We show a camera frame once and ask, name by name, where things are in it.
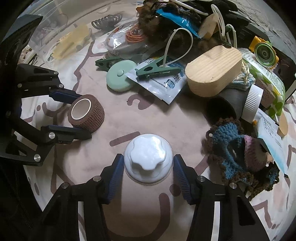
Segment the mint green tape measure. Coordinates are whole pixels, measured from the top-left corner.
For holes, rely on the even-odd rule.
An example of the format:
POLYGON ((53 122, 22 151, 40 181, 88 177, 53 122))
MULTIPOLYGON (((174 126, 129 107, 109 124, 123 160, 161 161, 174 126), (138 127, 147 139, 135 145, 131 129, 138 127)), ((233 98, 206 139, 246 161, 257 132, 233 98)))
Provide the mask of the mint green tape measure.
POLYGON ((126 76, 137 65, 131 60, 121 60, 110 67, 106 75, 107 86, 115 92, 130 90, 135 82, 126 76))

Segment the wooden oval block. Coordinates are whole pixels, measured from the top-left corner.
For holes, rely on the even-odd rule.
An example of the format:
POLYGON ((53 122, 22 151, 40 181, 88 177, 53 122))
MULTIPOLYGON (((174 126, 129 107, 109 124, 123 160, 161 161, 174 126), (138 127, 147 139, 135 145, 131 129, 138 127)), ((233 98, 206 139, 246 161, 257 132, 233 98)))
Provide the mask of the wooden oval block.
POLYGON ((242 54, 218 45, 187 64, 185 74, 191 92, 200 97, 220 93, 241 72, 242 54))

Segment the black hair claw clip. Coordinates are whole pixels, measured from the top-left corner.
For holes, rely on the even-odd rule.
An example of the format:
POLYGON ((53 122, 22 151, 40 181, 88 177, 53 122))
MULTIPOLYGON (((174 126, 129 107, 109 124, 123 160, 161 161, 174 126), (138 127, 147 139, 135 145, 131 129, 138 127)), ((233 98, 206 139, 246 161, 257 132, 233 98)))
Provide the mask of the black hair claw clip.
POLYGON ((121 21, 121 19, 122 14, 107 15, 92 21, 91 25, 97 30, 106 30, 115 26, 117 23, 121 21))

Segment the orange rubber bands bag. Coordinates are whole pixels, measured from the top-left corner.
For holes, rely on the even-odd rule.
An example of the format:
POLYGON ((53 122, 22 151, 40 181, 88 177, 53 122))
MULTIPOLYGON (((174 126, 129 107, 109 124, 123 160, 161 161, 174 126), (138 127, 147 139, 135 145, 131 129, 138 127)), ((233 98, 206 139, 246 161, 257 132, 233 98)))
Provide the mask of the orange rubber bands bag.
POLYGON ((130 21, 116 27, 109 33, 104 46, 112 54, 124 58, 142 54, 149 49, 147 38, 138 21, 130 21))

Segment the green clothespin with loop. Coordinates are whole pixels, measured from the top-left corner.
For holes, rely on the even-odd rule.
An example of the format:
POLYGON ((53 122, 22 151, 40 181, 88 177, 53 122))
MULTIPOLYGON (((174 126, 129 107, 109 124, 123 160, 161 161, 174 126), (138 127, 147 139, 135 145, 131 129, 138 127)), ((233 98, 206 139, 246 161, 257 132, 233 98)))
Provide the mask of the green clothespin with loop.
POLYGON ((176 74, 180 73, 180 71, 181 71, 180 67, 170 67, 170 66, 167 67, 167 65, 175 63, 175 62, 181 60, 183 57, 185 57, 192 49, 193 42, 194 42, 193 35, 188 29, 186 29, 186 28, 175 29, 166 44, 164 56, 160 57, 160 58, 152 61, 148 65, 138 69, 136 71, 136 76, 139 79, 149 79, 154 76, 176 75, 176 74), (178 57, 177 59, 175 59, 173 61, 167 62, 168 51, 169 51, 169 47, 171 45, 171 41, 173 40, 175 34, 179 30, 186 31, 189 34, 190 39, 191 39, 191 44, 190 44, 188 50, 182 56, 178 57))

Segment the white sachet packet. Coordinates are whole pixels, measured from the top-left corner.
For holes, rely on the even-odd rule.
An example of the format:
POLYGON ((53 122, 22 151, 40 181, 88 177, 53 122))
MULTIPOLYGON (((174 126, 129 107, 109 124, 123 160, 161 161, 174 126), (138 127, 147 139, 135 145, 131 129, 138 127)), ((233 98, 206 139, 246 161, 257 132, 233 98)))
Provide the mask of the white sachet packet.
POLYGON ((142 63, 138 64, 135 68, 125 73, 125 76, 131 79, 133 82, 138 83, 140 86, 148 90, 150 93, 155 95, 160 100, 163 100, 167 104, 176 98, 178 93, 187 83, 185 75, 185 66, 181 63, 175 62, 167 65, 166 67, 177 67, 180 68, 178 74, 165 74, 159 76, 151 76, 148 78, 140 78, 137 76, 136 71, 141 68, 147 68, 152 62, 158 60, 156 58, 149 58, 142 63))

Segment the brown bandage roll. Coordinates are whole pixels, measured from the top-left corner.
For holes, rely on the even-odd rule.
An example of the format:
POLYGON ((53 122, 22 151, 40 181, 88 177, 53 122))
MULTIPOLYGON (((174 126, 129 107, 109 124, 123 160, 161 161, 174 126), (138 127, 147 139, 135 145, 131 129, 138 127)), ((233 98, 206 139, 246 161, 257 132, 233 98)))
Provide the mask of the brown bandage roll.
POLYGON ((76 99, 68 111, 68 121, 75 127, 91 133, 98 130, 104 122, 105 112, 98 99, 86 94, 76 99))

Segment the crocheted blue purple piece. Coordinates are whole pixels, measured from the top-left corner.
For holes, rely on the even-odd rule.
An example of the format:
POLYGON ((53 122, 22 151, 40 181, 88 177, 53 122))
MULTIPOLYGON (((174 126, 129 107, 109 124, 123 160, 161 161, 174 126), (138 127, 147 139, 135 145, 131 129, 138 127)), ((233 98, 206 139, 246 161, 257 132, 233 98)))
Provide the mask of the crocheted blue purple piece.
POLYGON ((269 161, 260 141, 245 133, 237 119, 220 118, 206 132, 203 146, 209 160, 219 166, 223 184, 242 184, 249 201, 280 181, 276 163, 269 161))

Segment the green patterned tissue pack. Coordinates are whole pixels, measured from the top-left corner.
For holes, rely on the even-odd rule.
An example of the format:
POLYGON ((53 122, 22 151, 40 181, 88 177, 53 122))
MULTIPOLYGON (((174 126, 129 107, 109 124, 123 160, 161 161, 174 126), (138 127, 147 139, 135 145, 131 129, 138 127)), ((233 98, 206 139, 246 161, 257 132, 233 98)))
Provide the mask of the green patterned tissue pack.
POLYGON ((261 66, 250 50, 246 48, 239 48, 238 50, 242 53, 244 62, 255 78, 255 85, 263 89, 260 104, 264 107, 265 112, 278 122, 285 103, 284 83, 271 70, 261 66))

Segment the clear plastic storage bin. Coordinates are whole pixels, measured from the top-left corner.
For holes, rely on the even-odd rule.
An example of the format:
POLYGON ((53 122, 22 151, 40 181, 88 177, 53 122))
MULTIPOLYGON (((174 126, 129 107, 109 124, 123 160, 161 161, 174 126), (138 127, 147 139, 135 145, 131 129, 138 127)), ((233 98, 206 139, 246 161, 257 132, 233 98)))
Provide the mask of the clear plastic storage bin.
POLYGON ((39 55, 46 65, 53 66, 57 61, 53 55, 55 47, 63 37, 75 29, 88 30, 87 38, 73 44, 63 55, 69 55, 84 48, 121 24, 133 21, 137 17, 136 8, 142 1, 33 1, 23 12, 42 17, 41 22, 29 41, 29 46, 39 55), (91 22, 107 15, 122 14, 122 19, 115 26, 106 30, 97 30, 91 22))

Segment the white plastic jar lid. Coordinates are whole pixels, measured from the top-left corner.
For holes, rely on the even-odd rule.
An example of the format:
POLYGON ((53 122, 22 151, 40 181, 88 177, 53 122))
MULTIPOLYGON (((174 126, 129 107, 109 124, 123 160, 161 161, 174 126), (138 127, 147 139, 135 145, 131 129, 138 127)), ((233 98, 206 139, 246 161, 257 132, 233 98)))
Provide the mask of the white plastic jar lid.
POLYGON ((162 182, 173 168, 173 149, 161 136, 146 133, 133 138, 124 153, 125 171, 142 185, 162 182))

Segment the brown fur piece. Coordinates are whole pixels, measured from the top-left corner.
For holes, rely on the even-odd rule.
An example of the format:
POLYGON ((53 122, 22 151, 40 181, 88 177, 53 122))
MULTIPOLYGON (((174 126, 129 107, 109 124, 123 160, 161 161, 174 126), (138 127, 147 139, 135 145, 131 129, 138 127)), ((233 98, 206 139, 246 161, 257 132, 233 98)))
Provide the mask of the brown fur piece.
MULTIPOLYGON (((204 20, 204 17, 194 10, 183 8, 172 1, 144 1, 144 5, 138 8, 138 24, 151 44, 161 42, 166 44, 173 31, 180 27, 177 23, 157 13, 159 9, 165 13, 185 18, 196 32, 204 20)), ((193 40, 192 42, 188 32, 179 30, 171 41, 168 54, 173 57, 180 57, 192 44, 191 50, 183 58, 184 61, 190 62, 213 47, 220 45, 213 37, 204 40, 193 34, 193 40)))

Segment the blue foil packet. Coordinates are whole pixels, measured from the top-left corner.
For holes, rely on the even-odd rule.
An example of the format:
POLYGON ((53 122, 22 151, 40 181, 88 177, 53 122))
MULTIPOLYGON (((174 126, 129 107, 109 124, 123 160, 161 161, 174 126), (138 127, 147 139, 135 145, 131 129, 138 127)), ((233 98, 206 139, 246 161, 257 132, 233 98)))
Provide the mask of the blue foil packet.
POLYGON ((192 23, 192 21, 188 17, 165 12, 162 9, 158 9, 156 13, 164 18, 173 21, 178 26, 189 30, 194 36, 201 39, 201 37, 198 34, 198 28, 192 23))

